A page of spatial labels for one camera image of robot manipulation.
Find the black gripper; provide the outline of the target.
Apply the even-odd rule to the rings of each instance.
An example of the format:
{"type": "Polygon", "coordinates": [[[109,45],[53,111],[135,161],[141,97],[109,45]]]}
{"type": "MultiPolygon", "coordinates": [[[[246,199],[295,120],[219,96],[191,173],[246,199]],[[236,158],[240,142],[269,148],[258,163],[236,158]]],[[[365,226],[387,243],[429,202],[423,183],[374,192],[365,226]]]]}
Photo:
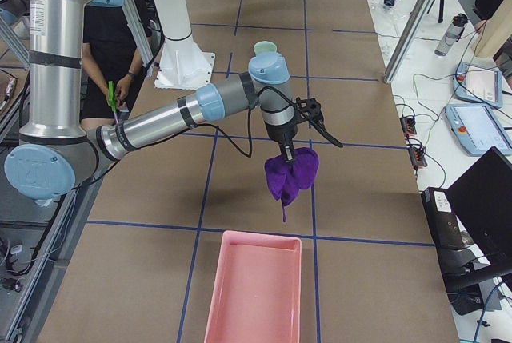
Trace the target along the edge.
{"type": "Polygon", "coordinates": [[[288,122],[278,126],[266,124],[266,130],[269,138],[282,147],[284,162],[288,165],[293,165],[296,160],[293,139],[298,132],[297,125],[294,122],[288,122]]]}

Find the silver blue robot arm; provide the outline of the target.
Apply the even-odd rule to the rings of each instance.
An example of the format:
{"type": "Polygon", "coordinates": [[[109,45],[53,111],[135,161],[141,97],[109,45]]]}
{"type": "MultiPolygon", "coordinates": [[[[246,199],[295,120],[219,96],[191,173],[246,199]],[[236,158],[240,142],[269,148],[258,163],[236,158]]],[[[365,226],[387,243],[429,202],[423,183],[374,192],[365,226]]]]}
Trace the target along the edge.
{"type": "Polygon", "coordinates": [[[259,107],[285,166],[294,163],[297,114],[285,58],[262,51],[248,70],[218,83],[209,79],[212,61],[194,42],[185,0],[154,0],[164,41],[160,86],[177,84],[192,94],[136,118],[85,130],[79,122],[79,82],[86,70],[115,110],[128,93],[135,70],[109,85],[83,45],[87,5],[120,6],[124,0],[30,0],[30,113],[20,143],[6,157],[7,181],[22,195],[49,200],[93,177],[106,162],[259,107]]]}

